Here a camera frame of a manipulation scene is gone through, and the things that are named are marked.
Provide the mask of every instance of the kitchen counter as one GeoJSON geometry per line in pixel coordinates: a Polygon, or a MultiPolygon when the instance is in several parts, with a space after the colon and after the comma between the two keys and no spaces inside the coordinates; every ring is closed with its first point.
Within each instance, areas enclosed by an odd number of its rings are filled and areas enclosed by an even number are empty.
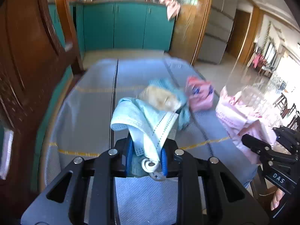
{"type": "MultiPolygon", "coordinates": [[[[158,1],[150,1],[147,2],[145,0],[94,0],[94,1],[74,1],[70,0],[69,1],[71,4],[84,4],[84,5],[92,5],[92,4],[97,4],[97,3],[110,3],[110,2],[133,2],[133,3],[145,3],[145,4],[151,4],[151,5],[160,5],[160,6],[165,6],[164,4],[160,4],[158,1]]],[[[55,0],[48,0],[49,4],[55,4],[55,0]]]]}

